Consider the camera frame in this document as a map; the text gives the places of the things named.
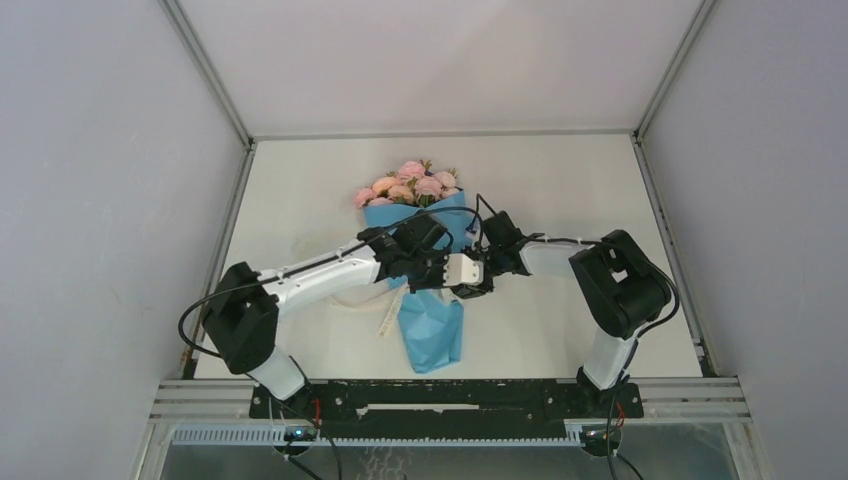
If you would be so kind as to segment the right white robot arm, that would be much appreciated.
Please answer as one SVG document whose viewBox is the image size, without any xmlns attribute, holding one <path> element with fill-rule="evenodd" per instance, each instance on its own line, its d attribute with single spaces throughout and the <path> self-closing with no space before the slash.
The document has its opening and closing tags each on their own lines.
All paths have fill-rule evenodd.
<svg viewBox="0 0 848 480">
<path fill-rule="evenodd" d="M 641 338 L 680 310 L 679 291 L 632 236 L 614 230 L 599 240 L 525 234 L 504 211 L 481 223 L 487 245 L 453 254 L 445 284 L 460 299 L 491 293 L 504 274 L 574 279 L 598 330 L 579 368 L 579 406 L 605 415 L 618 400 Z"/>
</svg>

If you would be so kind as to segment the pink flower bunch stem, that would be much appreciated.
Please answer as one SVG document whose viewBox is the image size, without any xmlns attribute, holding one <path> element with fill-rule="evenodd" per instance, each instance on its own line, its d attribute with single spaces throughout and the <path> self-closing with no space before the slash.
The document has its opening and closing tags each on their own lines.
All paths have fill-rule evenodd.
<svg viewBox="0 0 848 480">
<path fill-rule="evenodd" d="M 441 199 L 453 196 L 460 191 L 454 171 L 439 171 L 433 174 L 433 178 L 441 185 L 439 193 Z"/>
</svg>

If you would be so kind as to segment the white printed ribbon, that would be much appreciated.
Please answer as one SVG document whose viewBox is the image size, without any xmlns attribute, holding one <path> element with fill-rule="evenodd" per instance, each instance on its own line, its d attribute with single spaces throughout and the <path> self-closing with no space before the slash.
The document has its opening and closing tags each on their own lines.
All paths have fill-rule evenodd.
<svg viewBox="0 0 848 480">
<path fill-rule="evenodd" d="M 385 338 L 392 332 L 398 323 L 399 313 L 407 295 L 410 295 L 410 291 L 406 286 L 404 286 L 397 289 L 383 291 L 378 293 L 376 296 L 360 301 L 350 301 L 349 299 L 339 295 L 331 295 L 330 299 L 334 305 L 353 312 L 377 311 L 380 308 L 385 308 L 385 315 L 377 329 L 377 336 Z M 453 304 L 463 304 L 463 301 L 459 299 L 450 289 L 436 289 L 429 293 L 417 292 L 414 296 L 420 299 L 425 297 L 432 298 L 446 307 L 450 307 Z"/>
</svg>

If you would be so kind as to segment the blue wrapping paper sheet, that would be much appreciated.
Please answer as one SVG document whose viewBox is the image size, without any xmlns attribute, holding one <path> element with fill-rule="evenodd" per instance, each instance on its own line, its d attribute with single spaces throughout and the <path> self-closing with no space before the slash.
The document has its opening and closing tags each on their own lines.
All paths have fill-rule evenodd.
<svg viewBox="0 0 848 480">
<path fill-rule="evenodd" d="M 471 244 L 467 227 L 472 214 L 465 211 L 465 193 L 460 190 L 431 205 L 443 211 L 436 218 L 449 233 L 436 244 L 458 253 Z M 444 300 L 433 290 L 406 293 L 397 313 L 398 326 L 412 370 L 427 374 L 460 361 L 464 308 L 457 300 Z"/>
</svg>

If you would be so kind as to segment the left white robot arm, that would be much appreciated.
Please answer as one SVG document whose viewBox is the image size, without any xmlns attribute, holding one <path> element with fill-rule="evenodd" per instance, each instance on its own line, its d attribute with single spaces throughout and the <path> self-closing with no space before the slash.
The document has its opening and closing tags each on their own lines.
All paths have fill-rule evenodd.
<svg viewBox="0 0 848 480">
<path fill-rule="evenodd" d="M 245 262 L 235 264 L 201 300 L 201 324 L 230 373 L 250 377 L 286 415 L 301 416 L 310 409 L 313 392 L 277 344 L 281 316 L 388 278 L 405 278 L 410 291 L 475 279 L 479 270 L 473 260 L 439 244 L 448 235 L 440 221 L 420 210 L 390 226 L 367 228 L 335 252 L 297 265 L 254 270 Z"/>
</svg>

